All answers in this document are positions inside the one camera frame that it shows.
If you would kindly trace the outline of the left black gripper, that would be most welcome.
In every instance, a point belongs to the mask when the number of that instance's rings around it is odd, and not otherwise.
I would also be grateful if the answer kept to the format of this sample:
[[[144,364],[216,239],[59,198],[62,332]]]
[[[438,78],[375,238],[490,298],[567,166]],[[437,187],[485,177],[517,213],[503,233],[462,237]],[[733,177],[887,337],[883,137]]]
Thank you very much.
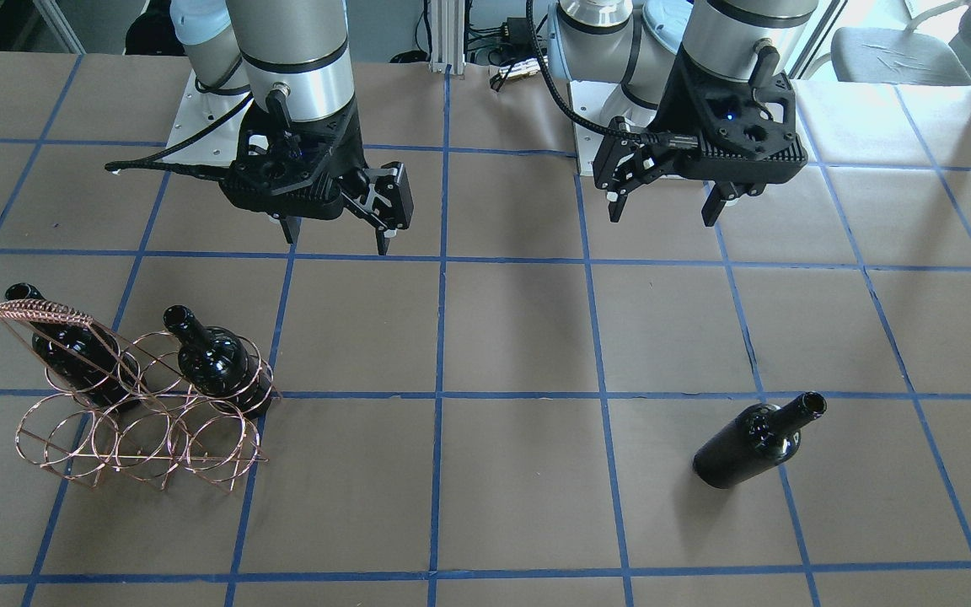
[[[604,190],[609,221],[617,223],[630,193],[675,173],[681,153],[697,149],[701,136],[714,146],[747,160],[756,159],[756,145],[743,135],[752,118],[753,88],[747,82],[718,77],[699,66],[685,47],[679,47],[656,112],[658,133],[636,133],[628,126],[604,128],[604,139],[593,159],[594,184]],[[714,181],[701,218],[708,228],[741,190],[729,181]]]

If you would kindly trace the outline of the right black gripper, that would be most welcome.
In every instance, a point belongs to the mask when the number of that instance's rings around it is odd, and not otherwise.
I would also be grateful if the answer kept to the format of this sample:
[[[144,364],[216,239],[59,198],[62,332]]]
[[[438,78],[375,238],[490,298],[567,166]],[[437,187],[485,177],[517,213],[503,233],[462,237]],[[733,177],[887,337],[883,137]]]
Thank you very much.
[[[402,162],[368,168],[363,151],[356,95],[334,115],[282,123],[253,104],[240,123],[238,185],[263,196],[289,195],[338,185],[344,207],[373,227],[378,254],[389,252],[397,231],[410,227],[413,197]],[[302,219],[281,216],[282,235],[297,245]]]

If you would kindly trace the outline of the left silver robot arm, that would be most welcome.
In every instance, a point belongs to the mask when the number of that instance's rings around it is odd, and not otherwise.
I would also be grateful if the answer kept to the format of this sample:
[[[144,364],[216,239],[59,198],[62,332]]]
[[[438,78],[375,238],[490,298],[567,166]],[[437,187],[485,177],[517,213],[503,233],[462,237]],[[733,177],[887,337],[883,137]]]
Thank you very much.
[[[591,161],[610,222],[660,178],[709,181],[706,227],[743,196],[783,185],[808,161],[785,60],[814,1],[685,1],[664,42],[663,1],[555,1],[536,58],[562,114],[601,136]]]

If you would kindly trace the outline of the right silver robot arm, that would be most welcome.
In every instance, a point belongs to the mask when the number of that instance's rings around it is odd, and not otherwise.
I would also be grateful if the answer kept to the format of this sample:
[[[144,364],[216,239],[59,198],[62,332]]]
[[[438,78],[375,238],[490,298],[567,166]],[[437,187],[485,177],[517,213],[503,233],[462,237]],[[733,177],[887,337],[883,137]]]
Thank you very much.
[[[174,35],[201,91],[250,92],[234,158],[202,169],[240,210],[263,212],[289,243],[301,219],[343,212],[373,227],[380,255],[413,214],[401,162],[370,168],[342,1],[174,1]]]

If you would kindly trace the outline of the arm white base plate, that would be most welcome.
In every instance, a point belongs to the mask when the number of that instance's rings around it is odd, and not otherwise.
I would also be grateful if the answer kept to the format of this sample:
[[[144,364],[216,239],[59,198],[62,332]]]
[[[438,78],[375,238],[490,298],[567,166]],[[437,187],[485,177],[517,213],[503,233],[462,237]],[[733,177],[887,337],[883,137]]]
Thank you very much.
[[[657,107],[644,107],[635,100],[629,99],[623,86],[619,83],[597,81],[570,81],[569,89],[571,110],[582,117],[598,124],[608,126],[616,116],[623,116],[632,130],[642,130],[654,119]],[[577,146],[577,164],[579,173],[583,176],[591,174],[591,164],[596,158],[604,136],[593,133],[588,128],[571,126],[571,134]]]
[[[177,114],[174,116],[172,128],[167,136],[167,146],[173,147],[204,130],[221,115],[227,114],[239,101],[247,99],[249,88],[238,95],[203,94],[194,84],[196,74],[190,73],[186,78],[184,93],[180,99]],[[245,111],[232,116],[215,131],[205,135],[199,142],[178,150],[177,153],[167,155],[164,162],[204,164],[227,168],[238,153],[238,134],[240,121]]]

